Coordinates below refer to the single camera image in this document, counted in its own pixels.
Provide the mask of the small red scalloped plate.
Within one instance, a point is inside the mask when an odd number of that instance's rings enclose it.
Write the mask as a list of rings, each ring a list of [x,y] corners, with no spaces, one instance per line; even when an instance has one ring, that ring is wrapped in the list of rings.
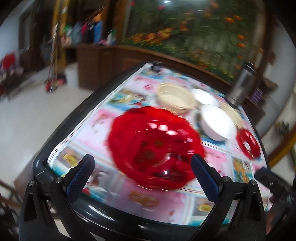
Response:
[[[260,145],[254,135],[247,129],[242,128],[236,136],[237,143],[248,159],[253,160],[260,157]]]

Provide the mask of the large white foam plate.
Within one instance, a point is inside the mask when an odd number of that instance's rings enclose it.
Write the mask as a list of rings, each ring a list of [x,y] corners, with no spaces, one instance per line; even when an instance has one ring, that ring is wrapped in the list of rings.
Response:
[[[214,105],[203,105],[200,108],[200,126],[209,138],[217,142],[232,139],[237,133],[228,114]]]

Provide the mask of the beige plastic bowl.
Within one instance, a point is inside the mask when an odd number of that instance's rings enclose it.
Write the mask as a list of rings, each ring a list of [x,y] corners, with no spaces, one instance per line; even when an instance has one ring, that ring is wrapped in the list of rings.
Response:
[[[243,119],[234,108],[225,103],[221,103],[220,108],[228,114],[238,130],[243,128]]]
[[[185,87],[174,83],[161,83],[157,86],[157,101],[165,109],[184,114],[195,108],[195,98]]]

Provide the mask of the large red scalloped plate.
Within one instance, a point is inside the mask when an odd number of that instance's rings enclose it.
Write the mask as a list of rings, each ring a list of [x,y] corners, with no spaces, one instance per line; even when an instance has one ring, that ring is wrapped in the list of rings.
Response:
[[[185,118],[152,106],[116,117],[107,144],[116,168],[147,189],[182,188],[195,178],[192,156],[205,156],[199,134]]]

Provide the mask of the small white foam bowl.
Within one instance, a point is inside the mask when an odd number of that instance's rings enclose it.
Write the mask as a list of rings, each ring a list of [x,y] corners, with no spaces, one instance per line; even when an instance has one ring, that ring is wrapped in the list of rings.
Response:
[[[191,93],[195,99],[197,108],[202,105],[213,105],[219,107],[219,101],[205,90],[195,88],[192,89]]]

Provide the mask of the stainless steel thermos jug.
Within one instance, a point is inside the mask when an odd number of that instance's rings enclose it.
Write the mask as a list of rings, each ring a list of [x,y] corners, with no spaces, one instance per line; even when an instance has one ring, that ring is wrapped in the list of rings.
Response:
[[[238,108],[246,99],[248,93],[254,85],[255,68],[250,62],[242,65],[239,76],[230,92],[226,94],[226,102],[233,108]]]

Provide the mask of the red mop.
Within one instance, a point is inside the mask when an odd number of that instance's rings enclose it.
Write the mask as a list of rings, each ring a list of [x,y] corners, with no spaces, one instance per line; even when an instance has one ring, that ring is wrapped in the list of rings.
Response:
[[[59,53],[59,37],[58,37],[59,23],[53,27],[52,51],[50,57],[50,66],[48,78],[45,80],[45,91],[54,92],[58,87],[66,84],[66,77],[64,74],[57,72],[57,62]]]

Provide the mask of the small black round device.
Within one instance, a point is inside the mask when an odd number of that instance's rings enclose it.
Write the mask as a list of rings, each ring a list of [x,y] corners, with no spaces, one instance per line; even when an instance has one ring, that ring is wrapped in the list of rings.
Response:
[[[159,73],[163,64],[160,61],[154,61],[151,66],[151,71]]]

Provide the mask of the floral landscape wall painting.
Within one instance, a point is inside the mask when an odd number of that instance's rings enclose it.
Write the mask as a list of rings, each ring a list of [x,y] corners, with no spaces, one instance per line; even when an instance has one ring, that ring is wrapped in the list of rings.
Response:
[[[128,1],[122,44],[187,61],[228,82],[262,41],[263,1]]]

